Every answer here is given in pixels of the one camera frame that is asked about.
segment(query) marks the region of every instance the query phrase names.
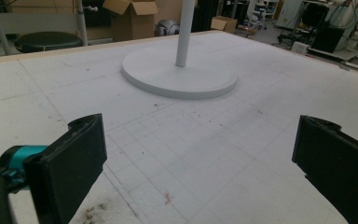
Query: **white pole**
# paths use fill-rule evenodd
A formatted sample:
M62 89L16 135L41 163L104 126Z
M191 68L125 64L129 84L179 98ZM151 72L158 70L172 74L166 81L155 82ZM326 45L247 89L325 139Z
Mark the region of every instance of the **white pole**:
M195 2L196 0L183 1L182 19L180 20L178 50L176 54L176 66L178 67L186 66L188 42L190 40Z

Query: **round white base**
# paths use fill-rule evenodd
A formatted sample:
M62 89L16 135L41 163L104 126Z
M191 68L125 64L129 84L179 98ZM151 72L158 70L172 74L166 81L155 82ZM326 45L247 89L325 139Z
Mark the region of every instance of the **round white base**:
M144 91L178 99L214 98L234 90L238 76L224 66L223 56L189 52L186 67L176 66L175 57L174 49L141 49L124 59L122 73Z

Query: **table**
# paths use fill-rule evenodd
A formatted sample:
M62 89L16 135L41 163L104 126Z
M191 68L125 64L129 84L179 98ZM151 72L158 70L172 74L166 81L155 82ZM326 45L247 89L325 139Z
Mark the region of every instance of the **table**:
M358 73L239 36L192 35L189 52L224 55L228 95L199 101L133 87L130 52L176 36L0 58L0 155L49 145L67 123L103 113L108 160L71 223L346 223L291 162L301 114L358 140ZM36 223L29 193L10 196Z

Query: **white platform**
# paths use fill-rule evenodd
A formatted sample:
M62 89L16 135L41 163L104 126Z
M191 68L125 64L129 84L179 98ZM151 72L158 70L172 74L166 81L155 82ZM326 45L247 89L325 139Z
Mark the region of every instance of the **white platform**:
M193 35L190 49L231 63L239 78L229 94L178 100L123 77L131 52L175 43L167 36L0 58L0 155L49 145L71 120L103 113L108 161L73 224L347 223L291 159L302 114L358 140L358 73L214 32ZM29 194L11 198L19 223L35 224Z
M123 75L134 86L178 99L199 100L229 93L235 88L237 74L233 64L223 55L208 51L190 51L186 67L175 65L172 49L141 49L130 53L123 61Z

